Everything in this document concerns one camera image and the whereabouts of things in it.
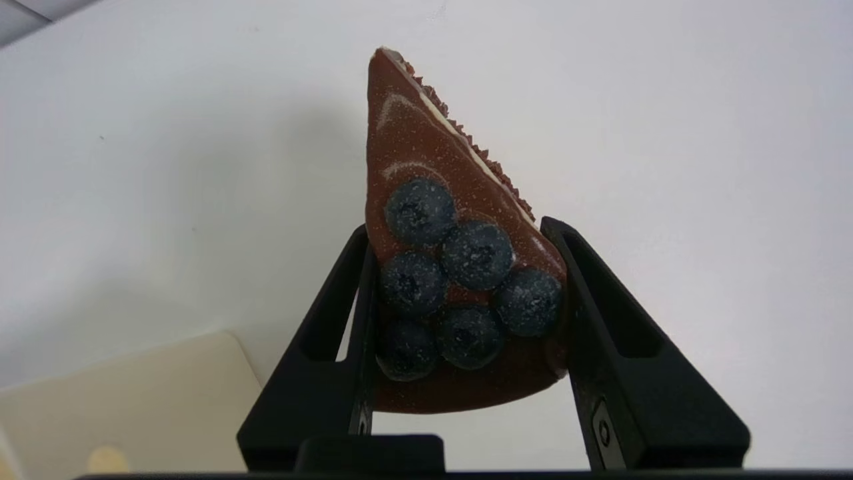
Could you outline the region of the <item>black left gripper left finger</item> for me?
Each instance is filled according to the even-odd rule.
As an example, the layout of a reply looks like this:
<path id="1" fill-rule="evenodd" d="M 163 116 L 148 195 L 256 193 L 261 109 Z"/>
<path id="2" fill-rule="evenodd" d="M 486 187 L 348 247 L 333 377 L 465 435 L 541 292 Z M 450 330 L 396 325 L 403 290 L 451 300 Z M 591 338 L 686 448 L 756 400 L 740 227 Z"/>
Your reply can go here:
<path id="1" fill-rule="evenodd" d="M 237 433 L 250 472 L 295 470 L 301 445 L 371 433 L 376 258 L 357 227 Z"/>

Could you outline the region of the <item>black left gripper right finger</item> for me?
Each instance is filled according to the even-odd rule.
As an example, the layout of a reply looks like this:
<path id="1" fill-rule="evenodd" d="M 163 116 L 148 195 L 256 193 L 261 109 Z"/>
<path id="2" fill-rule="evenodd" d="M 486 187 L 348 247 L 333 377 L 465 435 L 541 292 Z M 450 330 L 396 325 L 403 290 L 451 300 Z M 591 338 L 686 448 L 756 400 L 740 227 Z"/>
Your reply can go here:
<path id="1" fill-rule="evenodd" d="M 567 270 L 558 339 L 594 471 L 739 469 L 750 432 L 573 227 L 542 234 Z"/>

